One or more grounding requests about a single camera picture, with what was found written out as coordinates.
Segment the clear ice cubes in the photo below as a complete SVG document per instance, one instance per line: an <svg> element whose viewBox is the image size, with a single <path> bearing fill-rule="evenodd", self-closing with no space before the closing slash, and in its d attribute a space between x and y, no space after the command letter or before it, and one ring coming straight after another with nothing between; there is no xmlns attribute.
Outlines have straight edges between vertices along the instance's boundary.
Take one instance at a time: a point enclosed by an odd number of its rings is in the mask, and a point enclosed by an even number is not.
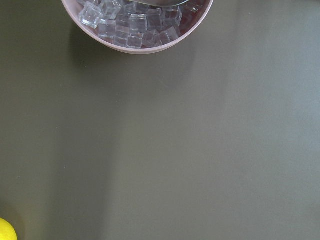
<svg viewBox="0 0 320 240"><path fill-rule="evenodd" d="M149 49L169 44L191 28L205 5L189 0L173 7L150 6L129 0L79 0L79 21L111 44L129 49Z"/></svg>

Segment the metal ice scoop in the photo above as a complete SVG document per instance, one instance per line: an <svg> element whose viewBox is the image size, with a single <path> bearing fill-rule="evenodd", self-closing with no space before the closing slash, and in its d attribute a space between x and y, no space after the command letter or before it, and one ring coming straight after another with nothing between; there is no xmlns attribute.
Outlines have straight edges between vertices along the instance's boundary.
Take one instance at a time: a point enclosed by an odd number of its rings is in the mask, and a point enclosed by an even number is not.
<svg viewBox="0 0 320 240"><path fill-rule="evenodd" d="M176 7L183 5L189 0L130 0L131 2L149 5L153 7Z"/></svg>

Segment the yellow lemon far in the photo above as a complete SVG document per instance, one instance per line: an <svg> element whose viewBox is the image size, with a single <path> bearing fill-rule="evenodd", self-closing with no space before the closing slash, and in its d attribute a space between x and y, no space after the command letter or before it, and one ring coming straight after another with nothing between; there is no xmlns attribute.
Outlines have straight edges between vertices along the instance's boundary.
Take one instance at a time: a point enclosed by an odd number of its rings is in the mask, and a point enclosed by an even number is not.
<svg viewBox="0 0 320 240"><path fill-rule="evenodd" d="M5 219L0 219L0 240L17 240L18 236L14 227Z"/></svg>

